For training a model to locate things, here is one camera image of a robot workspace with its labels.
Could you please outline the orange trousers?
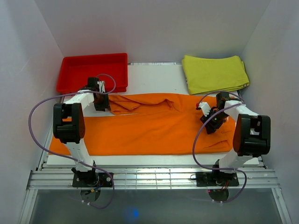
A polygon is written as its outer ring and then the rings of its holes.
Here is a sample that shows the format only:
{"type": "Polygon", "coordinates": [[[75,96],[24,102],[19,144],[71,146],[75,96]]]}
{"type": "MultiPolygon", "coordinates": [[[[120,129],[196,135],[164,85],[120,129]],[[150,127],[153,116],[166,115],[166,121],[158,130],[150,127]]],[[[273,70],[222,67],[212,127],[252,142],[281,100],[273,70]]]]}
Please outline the orange trousers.
{"type": "Polygon", "coordinates": [[[111,116],[85,117],[84,142],[93,156],[224,153],[232,149],[235,121],[213,134],[202,127],[199,96],[174,93],[110,95],[111,116]]]}

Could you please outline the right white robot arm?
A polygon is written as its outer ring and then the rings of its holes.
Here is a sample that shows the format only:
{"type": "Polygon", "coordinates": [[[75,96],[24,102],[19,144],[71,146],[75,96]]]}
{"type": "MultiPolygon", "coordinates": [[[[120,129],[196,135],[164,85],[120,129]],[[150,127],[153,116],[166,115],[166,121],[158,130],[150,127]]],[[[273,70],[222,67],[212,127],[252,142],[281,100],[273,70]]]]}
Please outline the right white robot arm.
{"type": "Polygon", "coordinates": [[[251,111],[241,99],[223,91],[216,95],[216,106],[210,107],[207,102],[200,100],[196,109],[203,113],[200,121],[207,134],[215,133],[228,117],[235,121],[232,149],[215,162],[212,171],[196,173],[197,186],[238,186],[237,169],[252,158],[270,151],[270,117],[251,111]]]}

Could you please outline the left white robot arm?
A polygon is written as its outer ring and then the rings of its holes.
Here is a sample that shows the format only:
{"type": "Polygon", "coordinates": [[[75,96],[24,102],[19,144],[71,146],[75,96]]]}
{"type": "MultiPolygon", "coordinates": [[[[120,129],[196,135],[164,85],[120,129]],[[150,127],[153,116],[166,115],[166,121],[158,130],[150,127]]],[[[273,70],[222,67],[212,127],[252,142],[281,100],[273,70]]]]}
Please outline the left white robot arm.
{"type": "Polygon", "coordinates": [[[72,158],[76,159],[76,167],[72,172],[80,181],[88,186],[95,186],[99,182],[99,175],[94,168],[94,160],[89,155],[85,142],[85,121],[83,110],[90,104],[96,111],[110,110],[105,82],[98,77],[89,77],[87,85],[78,94],[64,103],[57,103],[53,107],[53,134],[63,143],[72,158]]]}

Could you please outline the folded yellow trousers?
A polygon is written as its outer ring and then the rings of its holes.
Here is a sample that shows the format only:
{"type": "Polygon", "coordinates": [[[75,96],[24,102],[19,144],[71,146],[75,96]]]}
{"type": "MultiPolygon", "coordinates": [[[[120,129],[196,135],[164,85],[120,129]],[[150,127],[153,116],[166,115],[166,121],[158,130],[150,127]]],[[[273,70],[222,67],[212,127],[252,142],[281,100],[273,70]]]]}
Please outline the folded yellow trousers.
{"type": "Polygon", "coordinates": [[[190,95],[249,86],[244,63],[238,56],[208,59],[185,55],[182,66],[190,95]]]}

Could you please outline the red plastic tray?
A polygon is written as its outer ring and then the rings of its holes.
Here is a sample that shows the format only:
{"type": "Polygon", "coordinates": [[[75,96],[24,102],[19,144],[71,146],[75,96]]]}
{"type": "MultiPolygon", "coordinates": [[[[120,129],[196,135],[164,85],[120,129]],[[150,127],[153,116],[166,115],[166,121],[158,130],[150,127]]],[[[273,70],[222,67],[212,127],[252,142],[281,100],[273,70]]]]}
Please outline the red plastic tray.
{"type": "Polygon", "coordinates": [[[128,55],[126,53],[70,56],[61,64],[56,91],[61,94],[77,92],[87,85],[89,77],[105,81],[105,89],[125,92],[128,86],[128,55]]]}

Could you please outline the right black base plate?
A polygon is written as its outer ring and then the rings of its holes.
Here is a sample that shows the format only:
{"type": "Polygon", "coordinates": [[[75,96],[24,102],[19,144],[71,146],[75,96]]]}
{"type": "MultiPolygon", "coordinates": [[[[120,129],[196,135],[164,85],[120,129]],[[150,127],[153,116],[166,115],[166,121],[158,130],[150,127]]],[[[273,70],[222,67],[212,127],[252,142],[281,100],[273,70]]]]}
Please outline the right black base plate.
{"type": "Polygon", "coordinates": [[[223,186],[239,186],[239,181],[236,173],[224,172],[196,172],[197,187],[223,187],[223,186]]]}

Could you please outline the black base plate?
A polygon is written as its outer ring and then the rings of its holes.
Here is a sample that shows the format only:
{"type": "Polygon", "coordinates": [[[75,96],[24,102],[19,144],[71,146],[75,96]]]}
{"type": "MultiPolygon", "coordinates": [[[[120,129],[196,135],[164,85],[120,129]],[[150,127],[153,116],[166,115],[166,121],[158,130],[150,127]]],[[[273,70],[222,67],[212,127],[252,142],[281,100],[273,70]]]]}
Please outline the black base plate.
{"type": "Polygon", "coordinates": [[[223,186],[239,186],[239,181],[236,173],[224,172],[196,172],[197,187],[223,187],[223,186]]]}
{"type": "Polygon", "coordinates": [[[112,187],[112,178],[106,173],[77,172],[73,176],[72,187],[76,188],[95,188],[112,187]]]}

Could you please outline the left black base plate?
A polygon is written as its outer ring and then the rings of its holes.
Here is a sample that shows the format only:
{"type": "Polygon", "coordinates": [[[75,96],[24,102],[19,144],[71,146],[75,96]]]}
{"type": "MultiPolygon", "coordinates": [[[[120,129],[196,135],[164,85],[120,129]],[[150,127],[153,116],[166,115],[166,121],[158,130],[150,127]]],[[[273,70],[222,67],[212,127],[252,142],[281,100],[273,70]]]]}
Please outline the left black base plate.
{"type": "Polygon", "coordinates": [[[112,178],[106,173],[77,172],[73,176],[72,187],[76,188],[95,188],[112,187],[112,178]]]}

